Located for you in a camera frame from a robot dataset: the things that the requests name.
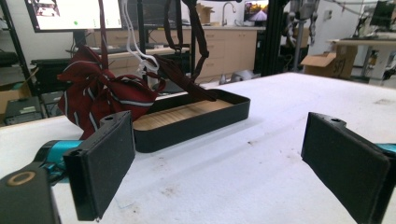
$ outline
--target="cardboard box flap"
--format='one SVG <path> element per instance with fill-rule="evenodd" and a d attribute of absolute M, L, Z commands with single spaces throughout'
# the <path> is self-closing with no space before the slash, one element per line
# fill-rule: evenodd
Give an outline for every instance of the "cardboard box flap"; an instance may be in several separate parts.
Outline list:
<path fill-rule="evenodd" d="M 315 67 L 326 67 L 335 59 L 335 56 L 335 53 L 307 55 L 301 64 Z"/>

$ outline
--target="tabletop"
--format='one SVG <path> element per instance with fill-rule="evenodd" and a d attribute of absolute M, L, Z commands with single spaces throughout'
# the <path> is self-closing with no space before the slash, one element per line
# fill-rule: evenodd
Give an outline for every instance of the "tabletop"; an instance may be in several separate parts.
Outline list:
<path fill-rule="evenodd" d="M 374 143 L 394 143 L 396 90 L 293 73 L 217 88 L 248 97 L 248 118 L 137 153 L 101 223 L 355 223 L 302 161 L 307 115 L 330 115 Z M 46 142 L 81 133 L 65 117 L 0 128 L 0 176 L 30 163 Z M 69 185 L 52 189 L 63 223 L 78 223 Z M 393 195 L 383 223 L 395 221 Z"/>

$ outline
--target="brass ring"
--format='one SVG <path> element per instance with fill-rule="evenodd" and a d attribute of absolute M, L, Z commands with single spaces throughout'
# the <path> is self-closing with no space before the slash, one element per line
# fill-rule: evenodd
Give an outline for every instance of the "brass ring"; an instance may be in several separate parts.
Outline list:
<path fill-rule="evenodd" d="M 21 180 L 16 180 L 18 177 L 21 177 L 22 175 L 26 175 L 26 176 L 24 176 Z M 35 178 L 35 172 L 26 171 L 12 176 L 7 181 L 7 184 L 10 185 L 11 187 L 16 187 L 31 181 L 33 178 Z"/>

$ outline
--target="dark red fabric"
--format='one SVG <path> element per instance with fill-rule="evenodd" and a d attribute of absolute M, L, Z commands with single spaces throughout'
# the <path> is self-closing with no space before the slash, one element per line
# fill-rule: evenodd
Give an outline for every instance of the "dark red fabric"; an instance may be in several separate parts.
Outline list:
<path fill-rule="evenodd" d="M 114 77 L 108 69 L 102 69 L 100 57 L 88 47 L 78 50 L 58 78 L 74 83 L 58 106 L 70 121 L 84 130 L 81 139 L 94 133 L 99 128 L 99 120 L 107 115 L 131 110 L 133 120 L 140 118 L 164 87 L 163 80 L 161 87 L 152 91 L 140 77 Z"/>

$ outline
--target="desk leg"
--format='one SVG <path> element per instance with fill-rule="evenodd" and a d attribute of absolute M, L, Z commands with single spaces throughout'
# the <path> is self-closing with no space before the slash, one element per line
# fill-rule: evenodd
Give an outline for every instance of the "desk leg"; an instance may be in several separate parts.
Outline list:
<path fill-rule="evenodd" d="M 370 76 L 369 84 L 381 86 L 383 83 L 382 76 L 384 76 L 389 56 L 392 53 L 392 48 L 389 46 L 377 46 L 374 47 L 374 49 L 378 50 L 378 55 L 376 57 L 373 74 Z"/>

